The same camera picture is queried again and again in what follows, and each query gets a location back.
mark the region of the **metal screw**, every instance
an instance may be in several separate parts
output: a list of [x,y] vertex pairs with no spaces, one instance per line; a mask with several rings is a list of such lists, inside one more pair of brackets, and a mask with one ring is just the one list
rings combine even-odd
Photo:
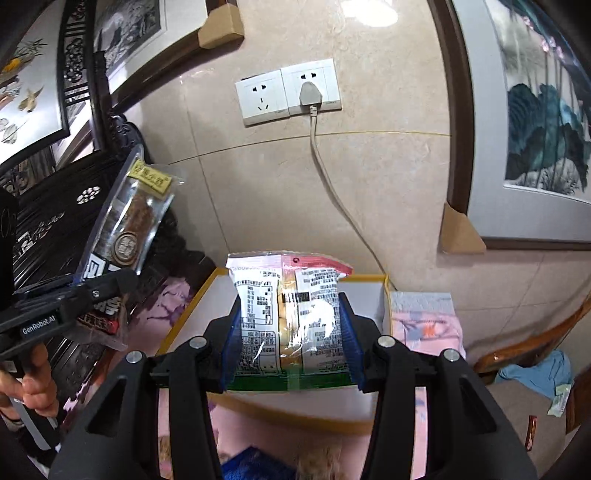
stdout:
[[460,359],[460,352],[454,350],[453,348],[448,348],[443,351],[443,356],[450,362],[457,362]]
[[382,335],[378,338],[378,345],[383,346],[384,348],[392,348],[396,345],[396,340],[394,340],[393,337],[390,337],[390,335]]
[[189,340],[189,345],[195,350],[199,350],[207,345],[207,339],[205,337],[193,337]]
[[136,364],[137,362],[139,362],[142,359],[142,352],[138,352],[137,350],[134,350],[133,352],[129,352],[127,355],[125,355],[125,359],[130,363],[130,364]]

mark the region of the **electrical outlet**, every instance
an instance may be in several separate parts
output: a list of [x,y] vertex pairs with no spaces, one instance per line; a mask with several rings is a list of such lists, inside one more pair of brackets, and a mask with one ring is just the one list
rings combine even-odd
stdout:
[[285,67],[281,69],[281,76],[283,77],[290,115],[310,112],[309,107],[300,105],[300,90],[304,82],[314,83],[322,93],[320,111],[341,110],[343,108],[333,59],[311,61]]
[[236,91],[246,126],[290,116],[280,70],[236,82]]

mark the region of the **packaged sausage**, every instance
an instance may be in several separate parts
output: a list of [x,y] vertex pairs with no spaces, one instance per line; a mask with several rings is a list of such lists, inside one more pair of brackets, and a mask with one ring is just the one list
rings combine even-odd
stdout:
[[[146,165],[143,146],[136,146],[103,205],[77,275],[95,278],[124,267],[139,275],[158,225],[181,184],[178,169]],[[78,318],[78,327],[68,337],[80,343],[99,342],[117,350],[125,349],[125,300],[115,297],[97,303],[91,312]]]
[[228,256],[241,300],[242,355],[230,390],[338,387],[351,381],[343,354],[337,282],[352,268],[287,251]]

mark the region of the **power plug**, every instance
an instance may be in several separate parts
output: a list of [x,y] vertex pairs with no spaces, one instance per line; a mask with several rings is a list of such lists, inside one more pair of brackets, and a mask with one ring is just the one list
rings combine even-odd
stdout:
[[302,106],[320,105],[322,103],[322,93],[312,82],[304,82],[300,90],[300,104]]

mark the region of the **plastic food bag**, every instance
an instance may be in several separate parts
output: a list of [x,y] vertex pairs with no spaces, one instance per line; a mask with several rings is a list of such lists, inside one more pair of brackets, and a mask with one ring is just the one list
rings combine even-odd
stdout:
[[[183,180],[174,167],[146,165],[144,148],[129,154],[109,198],[103,205],[80,260],[77,275],[95,278],[131,267],[139,275],[158,225]],[[80,343],[99,342],[117,350],[126,347],[125,298],[98,303],[78,318],[68,337]]]
[[552,400],[552,406],[548,410],[548,415],[560,418],[566,410],[566,403],[569,400],[570,389],[572,385],[564,384],[556,387],[556,396]]
[[238,290],[242,354],[230,390],[351,385],[340,332],[337,282],[352,268],[316,254],[229,255]]

